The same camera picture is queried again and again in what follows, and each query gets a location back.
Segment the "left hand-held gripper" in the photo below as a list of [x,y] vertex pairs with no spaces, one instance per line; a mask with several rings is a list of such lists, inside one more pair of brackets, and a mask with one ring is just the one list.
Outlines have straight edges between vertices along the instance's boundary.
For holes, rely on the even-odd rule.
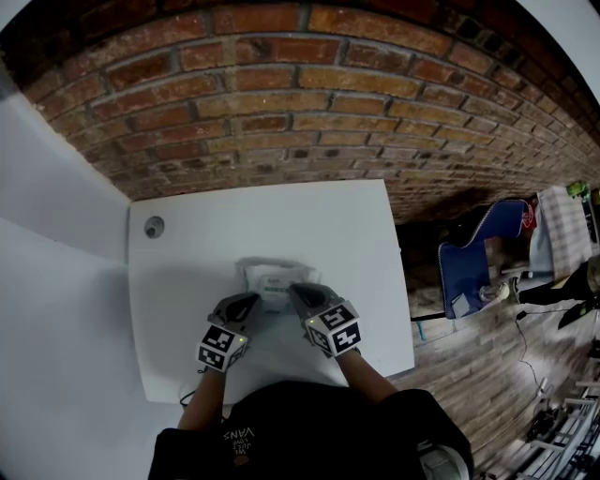
[[226,372],[248,348],[250,330],[262,310],[258,293],[245,292],[219,301],[208,315],[208,328],[196,346],[195,360],[206,368]]

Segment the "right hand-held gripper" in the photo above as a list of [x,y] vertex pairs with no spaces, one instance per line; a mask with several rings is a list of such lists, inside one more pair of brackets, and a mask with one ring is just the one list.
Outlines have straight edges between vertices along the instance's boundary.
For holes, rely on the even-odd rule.
[[294,283],[288,292],[313,346],[327,357],[338,357],[357,349],[362,341],[360,317],[349,300],[316,283]]

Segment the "white wet wipes pack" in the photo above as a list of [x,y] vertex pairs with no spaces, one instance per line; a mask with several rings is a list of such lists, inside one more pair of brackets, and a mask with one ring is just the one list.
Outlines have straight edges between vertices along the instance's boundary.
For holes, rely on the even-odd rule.
[[293,311],[289,287],[295,283],[320,283],[322,272],[300,262],[247,257],[236,263],[248,293],[257,293],[268,314],[288,315]]

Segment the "person's right forearm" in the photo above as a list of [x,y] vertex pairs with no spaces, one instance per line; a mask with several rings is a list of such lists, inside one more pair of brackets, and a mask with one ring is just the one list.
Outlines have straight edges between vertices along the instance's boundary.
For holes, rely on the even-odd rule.
[[398,391],[357,350],[348,350],[335,359],[348,385],[371,403],[381,403]]

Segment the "person's left forearm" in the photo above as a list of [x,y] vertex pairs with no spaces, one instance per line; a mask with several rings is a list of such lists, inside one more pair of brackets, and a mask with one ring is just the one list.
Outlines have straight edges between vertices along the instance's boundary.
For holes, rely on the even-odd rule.
[[207,368],[177,427],[186,431],[210,431],[221,421],[226,373]]

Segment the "person's black shirt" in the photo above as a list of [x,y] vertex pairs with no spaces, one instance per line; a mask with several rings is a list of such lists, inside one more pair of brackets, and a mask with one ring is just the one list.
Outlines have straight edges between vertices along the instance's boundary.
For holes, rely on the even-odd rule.
[[426,480],[418,446],[467,438],[426,390],[374,404],[350,387],[278,382],[232,407],[208,432],[158,434],[148,480]]

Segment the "blue chair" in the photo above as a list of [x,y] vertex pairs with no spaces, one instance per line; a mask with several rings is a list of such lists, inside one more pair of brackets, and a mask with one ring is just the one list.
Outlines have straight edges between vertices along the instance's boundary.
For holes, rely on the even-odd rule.
[[461,293],[471,306],[467,316],[486,307],[487,303],[479,298],[480,288],[490,285],[486,241],[519,237],[525,206],[526,201],[521,199],[501,200],[477,206],[450,224],[437,249],[443,311],[411,317],[413,323],[440,318],[456,320],[451,302]]

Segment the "beige bottle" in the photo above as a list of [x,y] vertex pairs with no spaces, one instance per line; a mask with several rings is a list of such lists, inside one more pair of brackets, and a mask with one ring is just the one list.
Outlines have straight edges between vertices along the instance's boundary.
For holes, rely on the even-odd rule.
[[479,290],[479,298],[484,303],[503,301],[510,295],[510,288],[505,283],[484,285]]

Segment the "pale blue cloth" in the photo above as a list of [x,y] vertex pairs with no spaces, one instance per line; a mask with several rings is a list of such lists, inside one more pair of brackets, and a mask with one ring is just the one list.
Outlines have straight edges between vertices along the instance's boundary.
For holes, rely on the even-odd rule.
[[530,270],[536,275],[551,276],[554,271],[552,246],[548,229],[538,224],[530,241]]

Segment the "red bag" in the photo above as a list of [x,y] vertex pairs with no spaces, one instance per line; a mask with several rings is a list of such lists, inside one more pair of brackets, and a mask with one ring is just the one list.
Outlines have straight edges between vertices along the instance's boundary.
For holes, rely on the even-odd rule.
[[533,231],[537,227],[537,207],[539,201],[536,197],[526,200],[526,206],[523,209],[521,227],[524,231]]

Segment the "checkered cloth covered table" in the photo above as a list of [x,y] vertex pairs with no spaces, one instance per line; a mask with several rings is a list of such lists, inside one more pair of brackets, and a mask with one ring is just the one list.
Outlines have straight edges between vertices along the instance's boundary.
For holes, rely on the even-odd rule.
[[573,274],[593,255],[581,199],[565,187],[548,187],[537,194],[549,236],[555,280]]

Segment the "grey metal rack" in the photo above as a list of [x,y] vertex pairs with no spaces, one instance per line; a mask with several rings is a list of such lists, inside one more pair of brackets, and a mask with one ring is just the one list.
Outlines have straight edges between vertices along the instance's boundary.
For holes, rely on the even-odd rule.
[[532,454],[515,480],[583,480],[600,459],[600,376],[576,382],[576,395],[557,410],[557,423],[529,442]]

